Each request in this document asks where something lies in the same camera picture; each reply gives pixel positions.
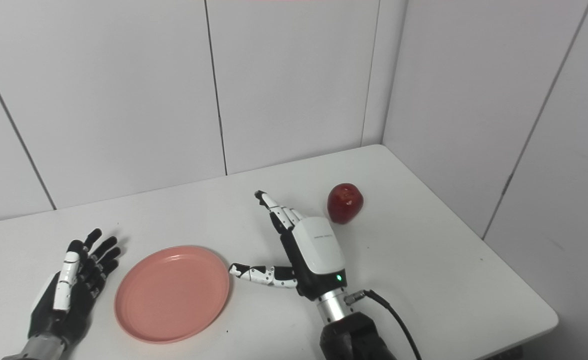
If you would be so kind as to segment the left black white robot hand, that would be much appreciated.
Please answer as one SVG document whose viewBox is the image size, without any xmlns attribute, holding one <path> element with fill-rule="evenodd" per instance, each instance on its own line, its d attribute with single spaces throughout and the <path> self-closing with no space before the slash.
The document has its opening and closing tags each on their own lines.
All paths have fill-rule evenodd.
<svg viewBox="0 0 588 360">
<path fill-rule="evenodd" d="M 95 303 L 119 266 L 118 239 L 112 235 L 101 240 L 102 235 L 95 228 L 85 240 L 68 244 L 60 270 L 32 310 L 28 338 L 52 336 L 68 350 L 84 337 Z"/>
</svg>

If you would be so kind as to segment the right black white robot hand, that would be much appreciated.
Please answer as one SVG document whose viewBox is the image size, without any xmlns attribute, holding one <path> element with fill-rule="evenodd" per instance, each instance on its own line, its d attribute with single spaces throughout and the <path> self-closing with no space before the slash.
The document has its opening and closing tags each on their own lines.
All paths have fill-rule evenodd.
<svg viewBox="0 0 588 360">
<path fill-rule="evenodd" d="M 290 266 L 232 263 L 228 273 L 239 280 L 276 289 L 296 289 L 299 296 L 310 301 L 345 291 L 345 256 L 329 220 L 282 206 L 262 190 L 254 196 L 268 210 Z"/>
</svg>

